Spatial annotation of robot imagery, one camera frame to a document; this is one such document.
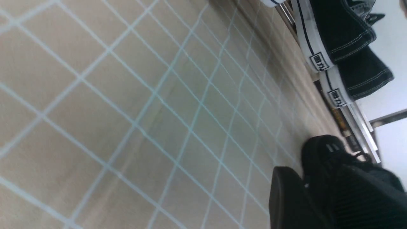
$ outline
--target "white rubber sole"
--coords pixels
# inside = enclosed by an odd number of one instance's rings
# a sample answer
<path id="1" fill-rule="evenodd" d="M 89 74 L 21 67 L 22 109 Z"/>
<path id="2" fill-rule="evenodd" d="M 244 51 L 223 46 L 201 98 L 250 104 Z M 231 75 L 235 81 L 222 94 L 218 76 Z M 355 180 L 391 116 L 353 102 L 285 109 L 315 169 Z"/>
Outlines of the white rubber sole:
<path id="1" fill-rule="evenodd" d="M 344 107 L 353 103 L 342 82 L 337 66 L 319 73 L 319 81 L 326 99 L 334 108 Z"/>
<path id="2" fill-rule="evenodd" d="M 332 63 L 318 32 L 309 0 L 291 0 L 298 41 L 308 64 L 316 73 L 332 68 Z"/>
<path id="3" fill-rule="evenodd" d="M 264 5 L 267 7 L 275 7 L 280 5 L 281 3 L 285 2 L 286 0 L 260 0 Z"/>

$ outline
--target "white wall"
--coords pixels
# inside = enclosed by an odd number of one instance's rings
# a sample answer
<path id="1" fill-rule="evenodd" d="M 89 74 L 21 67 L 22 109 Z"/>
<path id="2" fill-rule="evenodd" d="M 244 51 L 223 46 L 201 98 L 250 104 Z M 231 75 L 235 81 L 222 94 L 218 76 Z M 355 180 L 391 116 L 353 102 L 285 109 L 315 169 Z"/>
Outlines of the white wall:
<path id="1" fill-rule="evenodd" d="M 407 19 L 399 0 L 377 0 L 372 12 L 386 16 L 373 26 L 377 39 L 370 47 L 395 79 L 357 101 L 369 120 L 407 108 Z M 407 187 L 407 119 L 376 128 L 375 133 L 383 167 L 399 176 Z"/>
<path id="2" fill-rule="evenodd" d="M 402 119 L 374 130 L 380 149 L 383 168 L 396 174 L 407 187 L 407 119 Z"/>
<path id="3" fill-rule="evenodd" d="M 358 101 L 369 120 L 407 108 L 407 19 L 399 0 L 377 0 L 372 12 L 386 16 L 373 25 L 377 39 L 370 47 L 389 66 L 395 79 Z"/>

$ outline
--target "shoe stitching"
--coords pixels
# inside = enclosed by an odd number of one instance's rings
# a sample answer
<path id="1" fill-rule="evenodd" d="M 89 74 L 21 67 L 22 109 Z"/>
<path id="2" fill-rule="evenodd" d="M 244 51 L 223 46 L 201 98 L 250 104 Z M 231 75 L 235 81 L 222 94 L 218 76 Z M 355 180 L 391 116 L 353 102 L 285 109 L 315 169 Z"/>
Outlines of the shoe stitching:
<path id="1" fill-rule="evenodd" d="M 386 72 L 388 72 L 388 69 L 385 69 L 385 70 L 379 72 L 377 75 L 375 75 L 375 76 L 374 76 L 373 78 L 371 78 L 371 79 L 368 79 L 368 80 L 366 80 L 366 81 L 364 81 L 364 82 L 362 82 L 362 83 L 359 83 L 359 84 L 357 84 L 357 85 L 354 85 L 354 86 L 348 88 L 348 90 L 354 90 L 354 89 L 356 89 L 356 88 L 358 88 L 358 87 L 361 87 L 361 86 L 363 86 L 363 85 L 365 85 L 365 84 L 367 84 L 367 83 L 370 83 L 371 81 L 373 81 L 373 80 L 379 78 L 381 75 L 383 75 L 383 74 L 386 73 Z"/>
<path id="2" fill-rule="evenodd" d="M 353 55 L 354 53 L 358 52 L 358 51 L 361 50 L 362 48 L 365 48 L 369 43 L 370 43 L 369 41 L 366 41 L 361 47 L 355 49 L 354 51 L 352 51 L 352 52 L 350 52 L 350 53 L 348 53 L 348 54 L 346 54 L 346 55 L 344 55 L 344 56 L 337 57 L 336 59 L 334 59 L 334 61 L 338 61 L 338 60 L 341 60 L 341 59 L 343 59 L 343 58 L 346 58 L 346 57 L 348 57 L 348 56 Z"/>
<path id="3" fill-rule="evenodd" d="M 367 90 L 367 91 L 364 91 L 364 92 L 362 92 L 362 93 L 353 95 L 352 97 L 356 97 L 356 96 L 361 96 L 361 95 L 368 94 L 368 93 L 370 93 L 371 91 L 376 90 L 377 88 L 384 86 L 385 84 L 387 84 L 387 83 L 390 82 L 391 80 L 392 80 L 392 79 L 387 79 L 387 80 L 383 81 L 383 83 L 381 83 L 381 84 L 379 84 L 379 85 L 377 85 L 377 86 L 375 86 L 375 87 L 373 87 L 373 88 L 371 88 L 371 89 L 369 89 L 369 90 Z"/>
<path id="4" fill-rule="evenodd" d="M 346 7 L 349 7 L 349 6 L 344 5 L 344 1 L 341 1 L 341 4 L 342 4 L 342 6 L 344 7 L 345 12 L 346 12 L 347 14 L 349 14 L 349 15 L 355 20 L 355 22 L 357 22 L 361 27 L 363 27 L 363 28 L 365 29 L 365 31 L 364 31 L 363 33 L 359 34 L 358 37 L 356 37 L 356 38 L 353 39 L 352 41 L 348 42 L 347 44 L 342 45 L 342 46 L 340 46 L 340 47 L 338 47 L 338 48 L 335 48 L 335 49 L 331 50 L 331 53 L 335 53 L 335 52 L 337 52 L 337 51 L 339 51 L 339 50 L 342 50 L 342 49 L 344 49 L 344 48 L 346 48 L 346 47 L 349 47 L 350 45 L 352 45 L 352 44 L 358 42 L 358 41 L 362 38 L 362 36 L 365 35 L 365 34 L 370 33 L 370 35 L 371 35 L 371 36 L 370 36 L 371 42 L 373 42 L 374 37 L 376 37 L 376 34 L 374 33 L 374 31 L 373 31 L 373 29 L 372 29 L 371 27 L 369 27 L 366 23 L 364 23 L 364 21 L 361 22 L 359 17 L 355 17 L 355 15 L 353 15 L 353 13 L 350 13 L 349 11 L 346 10 Z"/>

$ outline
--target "black sneaker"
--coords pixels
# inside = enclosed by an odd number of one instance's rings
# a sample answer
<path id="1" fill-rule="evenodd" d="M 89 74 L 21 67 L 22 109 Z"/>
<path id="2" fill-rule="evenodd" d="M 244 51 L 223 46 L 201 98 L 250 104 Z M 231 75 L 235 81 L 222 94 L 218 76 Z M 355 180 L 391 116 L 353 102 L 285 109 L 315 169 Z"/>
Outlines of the black sneaker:
<path id="1" fill-rule="evenodd" d="M 302 52 L 315 72 L 369 45 L 376 34 L 347 0 L 292 0 Z"/>
<path id="2" fill-rule="evenodd" d="M 371 95 L 393 79 L 390 69 L 369 47 L 319 73 L 322 89 L 336 108 Z"/>
<path id="3" fill-rule="evenodd" d="M 309 139 L 302 147 L 301 163 L 305 187 L 316 205 L 324 209 L 329 196 L 329 185 L 342 164 L 362 163 L 345 150 L 335 136 L 323 135 Z"/>
<path id="4" fill-rule="evenodd" d="M 360 155 L 363 155 L 366 161 L 358 160 L 357 157 Z M 347 153 L 342 141 L 335 136 L 323 135 L 309 139 L 302 147 L 301 162 L 305 187 L 314 203 L 323 211 L 329 210 L 331 207 L 329 199 L 335 192 L 333 183 L 343 166 L 356 167 L 375 179 L 404 192 L 397 176 L 374 165 L 367 154 L 359 153 L 353 156 Z"/>
<path id="5" fill-rule="evenodd" d="M 368 23 L 370 26 L 374 25 L 376 22 L 380 21 L 381 19 L 386 16 L 383 13 L 370 13 L 366 16 L 365 21 Z"/>
<path id="6" fill-rule="evenodd" d="M 349 8 L 363 20 L 366 19 L 376 0 L 347 0 Z"/>

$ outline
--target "tiled floor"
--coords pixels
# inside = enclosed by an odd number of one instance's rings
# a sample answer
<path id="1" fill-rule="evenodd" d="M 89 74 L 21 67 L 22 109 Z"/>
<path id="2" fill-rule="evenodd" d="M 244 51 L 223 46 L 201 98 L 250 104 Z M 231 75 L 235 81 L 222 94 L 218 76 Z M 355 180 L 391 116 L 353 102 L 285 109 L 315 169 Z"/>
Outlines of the tiled floor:
<path id="1" fill-rule="evenodd" d="M 2 228 L 269 228 L 273 167 L 338 134 L 259 1 L 0 7 Z"/>

